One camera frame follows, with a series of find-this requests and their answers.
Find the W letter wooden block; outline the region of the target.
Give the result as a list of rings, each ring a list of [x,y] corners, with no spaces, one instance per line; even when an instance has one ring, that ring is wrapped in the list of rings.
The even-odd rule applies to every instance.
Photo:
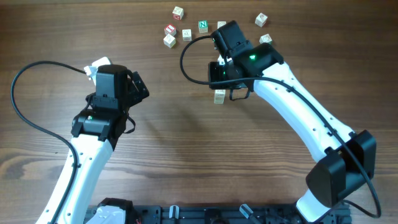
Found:
[[[226,90],[215,90],[215,98],[224,98]]]

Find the yellow top wooden block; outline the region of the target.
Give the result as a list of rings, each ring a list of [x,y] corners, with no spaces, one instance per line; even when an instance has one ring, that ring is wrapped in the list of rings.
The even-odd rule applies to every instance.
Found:
[[[218,100],[218,101],[224,101],[224,96],[215,96],[214,101]]]

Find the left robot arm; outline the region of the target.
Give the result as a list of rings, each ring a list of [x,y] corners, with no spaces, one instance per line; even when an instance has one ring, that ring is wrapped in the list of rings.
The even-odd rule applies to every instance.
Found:
[[[125,66],[86,70],[96,90],[86,96],[87,105],[72,121],[74,152],[69,153],[38,223],[83,223],[100,173],[119,137],[128,133],[129,109],[149,96],[139,74]]]

